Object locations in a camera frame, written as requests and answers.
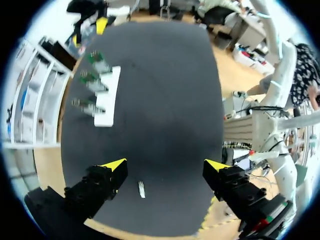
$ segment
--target storage bin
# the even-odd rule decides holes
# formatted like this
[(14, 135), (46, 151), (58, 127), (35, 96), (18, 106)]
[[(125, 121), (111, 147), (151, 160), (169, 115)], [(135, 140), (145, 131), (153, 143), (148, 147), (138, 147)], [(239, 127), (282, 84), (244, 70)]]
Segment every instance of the storage bin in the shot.
[(246, 65), (248, 67), (251, 67), (253, 66), (256, 61), (252, 60), (251, 58), (245, 56), (242, 51), (239, 49), (239, 45), (236, 44), (234, 46), (234, 49), (233, 49), (233, 52), (232, 52), (232, 55), (233, 55), (233, 59), (237, 62), (237, 63), (241, 63), (243, 65)]
[(24, 101), (21, 103), (22, 112), (34, 113), (36, 109), (37, 99), (38, 93), (28, 87), (25, 93)]

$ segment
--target chair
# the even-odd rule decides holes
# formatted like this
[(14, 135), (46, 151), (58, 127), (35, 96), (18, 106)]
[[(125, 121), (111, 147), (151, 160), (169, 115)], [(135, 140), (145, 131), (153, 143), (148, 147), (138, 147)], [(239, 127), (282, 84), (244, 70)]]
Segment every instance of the chair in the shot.
[(198, 21), (201, 24), (205, 24), (207, 27), (207, 30), (212, 32), (213, 28), (210, 27), (211, 24), (214, 25), (225, 25), (226, 17), (232, 13), (234, 13), (233, 10), (222, 7), (222, 6), (216, 6), (211, 8), (209, 11), (207, 11), (204, 15), (204, 17), (200, 17), (199, 14), (196, 11), (195, 7), (192, 7), (193, 15), (196, 21)]
[(171, 5), (171, 0), (160, 0), (160, 11), (157, 12), (157, 15), (160, 16), (161, 19), (169, 20), (181, 20), (182, 19), (182, 11), (175, 6)]

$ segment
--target dark gray mat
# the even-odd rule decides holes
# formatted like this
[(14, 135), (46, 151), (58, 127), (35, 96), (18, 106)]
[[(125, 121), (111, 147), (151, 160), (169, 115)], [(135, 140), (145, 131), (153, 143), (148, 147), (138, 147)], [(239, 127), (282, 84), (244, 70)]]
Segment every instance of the dark gray mat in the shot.
[(93, 50), (121, 66), (114, 126), (94, 127), (70, 104), (94, 98), (77, 81), (81, 70), (91, 70), (83, 59), (62, 124), (66, 184), (80, 181), (91, 165), (127, 158), (128, 178), (94, 219), (142, 235), (194, 234), (213, 196), (203, 162), (220, 161), (223, 142), (221, 87), (207, 32), (182, 22), (127, 23), (96, 37), (86, 52)]

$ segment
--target wooden floor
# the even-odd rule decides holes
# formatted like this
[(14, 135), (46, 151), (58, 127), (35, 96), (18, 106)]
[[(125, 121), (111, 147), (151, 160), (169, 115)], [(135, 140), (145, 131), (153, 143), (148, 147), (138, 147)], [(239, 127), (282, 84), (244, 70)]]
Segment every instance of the wooden floor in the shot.
[[(132, 17), (133, 21), (149, 22), (161, 21), (157, 16), (148, 16), (145, 14), (138, 14)], [(191, 16), (184, 16), (184, 22), (192, 23)], [(263, 77), (257, 71), (236, 63), (232, 54), (220, 50), (212, 45), (213, 54), (217, 61), (219, 78), (221, 82), (222, 95), (227, 97), (232, 91), (245, 91), (258, 84), (259, 80)], [(63, 196), (65, 179), (62, 171), (61, 153), (60, 148), (51, 149), (35, 149), (34, 150), (35, 165), (40, 181), (40, 186), (46, 189), (51, 186), (59, 194)], [(251, 182), (258, 187), (267, 189), (267, 197), (272, 198), (278, 193), (277, 185), (273, 174), (269, 174), (266, 178), (253, 178)], [(181, 237), (151, 237), (144, 235), (132, 234), (129, 232), (120, 231), (88, 219), (85, 224), (93, 229), (117, 237), (119, 239), (128, 240), (191, 240), (191, 239), (216, 239), (216, 240), (234, 240), (238, 233), (239, 220), (233, 216), (225, 216), (224, 210), (226, 204), (213, 200), (212, 206), (208, 209), (208, 214), (204, 218), (202, 229), (199, 230), (197, 236), (181, 236)]]

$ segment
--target shelving unit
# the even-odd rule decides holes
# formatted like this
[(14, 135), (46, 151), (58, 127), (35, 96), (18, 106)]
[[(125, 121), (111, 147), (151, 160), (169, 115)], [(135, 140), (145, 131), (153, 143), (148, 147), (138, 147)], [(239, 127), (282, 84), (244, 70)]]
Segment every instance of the shelving unit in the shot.
[(21, 74), (3, 146), (11, 149), (60, 146), (59, 112), (72, 72), (40, 45), (32, 45), (26, 39), (19, 46), (13, 69), (21, 70)]

